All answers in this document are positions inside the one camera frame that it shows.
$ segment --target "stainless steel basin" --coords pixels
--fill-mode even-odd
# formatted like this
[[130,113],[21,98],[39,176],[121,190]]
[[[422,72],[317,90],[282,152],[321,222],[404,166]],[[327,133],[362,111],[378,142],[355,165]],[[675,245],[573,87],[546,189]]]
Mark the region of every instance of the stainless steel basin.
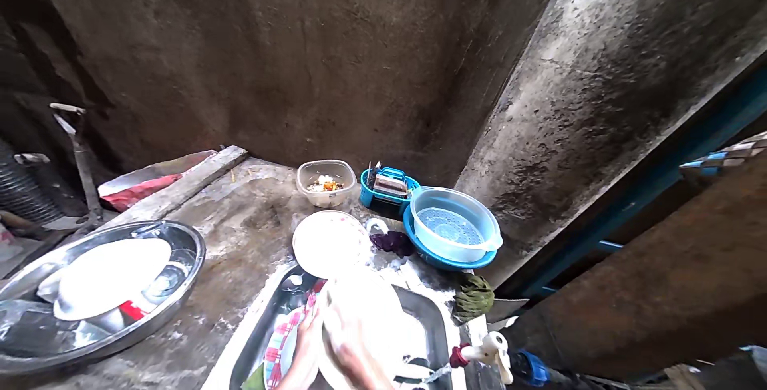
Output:
[[[145,339],[168,323],[192,292],[191,290],[197,279],[197,274],[205,260],[205,243],[203,242],[203,237],[194,228],[182,223],[166,220],[120,225],[103,231],[97,231],[68,245],[54,249],[50,253],[43,255],[43,257],[34,260],[11,278],[8,284],[0,289],[0,301],[36,301],[27,303],[45,307],[46,305],[42,300],[35,295],[38,285],[43,279],[69,265],[76,258],[94,247],[131,237],[158,237],[170,243],[171,256],[169,264],[160,273],[160,276],[155,279],[155,283],[160,284],[158,287],[155,287],[155,283],[153,283],[151,287],[148,287],[143,292],[147,301],[158,306],[149,315],[136,322],[132,322],[115,333],[102,330],[99,334],[100,336],[90,337],[87,343],[73,344],[72,346],[66,345],[61,351],[19,356],[12,350],[9,352],[8,350],[0,349],[0,375],[40,372],[83,360],[109,356]],[[44,312],[48,312],[48,315],[51,314],[44,309],[29,312],[36,313],[37,315],[41,315]],[[86,322],[63,322],[52,316],[47,318],[48,320],[45,321],[46,328],[25,326],[22,330],[38,337],[42,334],[41,330],[45,330],[46,335],[52,334],[53,336],[57,334],[62,336],[61,333],[63,332],[77,333],[72,335],[71,338],[68,337],[70,335],[64,335],[67,337],[61,338],[69,341],[72,338],[81,338],[83,336],[81,325],[87,324]],[[32,319],[28,321],[27,324],[37,322]],[[91,336],[93,335],[91,331],[86,333]]]
[[[240,390],[244,381],[261,365],[268,341],[273,334],[274,323],[281,313],[291,308],[301,306],[295,297],[279,289],[282,282],[291,275],[303,275],[302,289],[311,288],[316,278],[304,273],[301,267],[292,264],[290,267],[273,275],[267,281],[264,291],[256,299],[248,315],[235,330],[232,340],[224,349],[219,360],[203,385],[203,390],[223,389]],[[425,358],[432,369],[446,365],[449,361],[450,349],[457,345],[456,334],[448,337],[446,332],[446,313],[440,310],[431,299],[421,296],[408,289],[393,286],[403,310],[412,317],[407,329],[408,353],[413,357]],[[429,390],[460,390],[462,385],[454,385],[456,379],[463,382],[463,371],[455,371],[453,375],[440,377],[429,385],[420,385]],[[330,388],[319,378],[312,388]]]

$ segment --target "steel sink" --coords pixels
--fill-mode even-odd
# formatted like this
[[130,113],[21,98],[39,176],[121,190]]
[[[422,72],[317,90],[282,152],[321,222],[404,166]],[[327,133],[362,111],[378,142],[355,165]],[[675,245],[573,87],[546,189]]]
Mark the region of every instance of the steel sink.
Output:
[[[219,356],[203,384],[203,390],[225,388],[240,390],[248,376],[261,365],[278,317],[304,303],[302,296],[294,296],[279,288],[291,275],[302,275],[304,282],[299,288],[302,291],[310,289],[317,280],[295,263],[283,267],[272,275]],[[446,326],[446,320],[449,320],[446,310],[442,310],[425,296],[396,285],[393,287],[403,310],[410,317],[407,319],[407,328],[403,328],[403,332],[407,333],[405,339],[408,340],[408,354],[412,357],[425,358],[432,369],[446,365],[449,361],[450,349],[459,343],[457,328],[452,326],[452,323]],[[455,370],[452,374],[440,377],[429,385],[405,388],[415,387],[429,390],[463,390],[465,388],[463,370]],[[330,388],[330,386],[320,375],[312,388]]]

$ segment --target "concrete counter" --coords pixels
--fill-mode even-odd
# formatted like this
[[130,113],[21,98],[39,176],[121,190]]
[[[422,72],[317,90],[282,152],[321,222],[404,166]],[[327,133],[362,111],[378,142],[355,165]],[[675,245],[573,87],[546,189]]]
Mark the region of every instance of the concrete counter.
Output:
[[[357,193],[336,209],[360,221],[373,216]],[[166,217],[195,227],[205,238],[207,256],[187,304],[164,328],[99,362],[6,378],[0,388],[200,388],[266,280],[292,259],[298,223],[319,210],[296,190],[295,169],[246,159]],[[389,228],[403,230],[401,222],[385,220]],[[374,266],[390,269],[396,259],[393,253],[377,253]],[[415,255],[408,267],[424,286],[436,287],[441,301],[452,299],[450,273],[428,267]]]

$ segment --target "green cloth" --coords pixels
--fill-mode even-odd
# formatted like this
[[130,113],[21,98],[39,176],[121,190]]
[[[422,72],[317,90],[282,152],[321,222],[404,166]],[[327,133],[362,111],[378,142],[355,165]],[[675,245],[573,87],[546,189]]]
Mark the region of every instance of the green cloth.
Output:
[[242,390],[264,390],[264,364],[258,366],[242,384]]
[[495,294],[483,277],[460,273],[459,278],[461,292],[455,294],[453,317],[463,323],[486,314],[493,306]]

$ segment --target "food scraps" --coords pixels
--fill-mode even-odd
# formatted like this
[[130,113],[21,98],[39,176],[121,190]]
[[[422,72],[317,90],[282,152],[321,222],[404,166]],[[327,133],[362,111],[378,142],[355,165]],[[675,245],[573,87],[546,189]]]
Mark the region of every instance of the food scraps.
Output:
[[343,187],[344,185],[336,182],[332,176],[323,174],[319,179],[316,179],[311,185],[307,186],[306,189],[309,189],[312,192],[331,192],[342,189]]

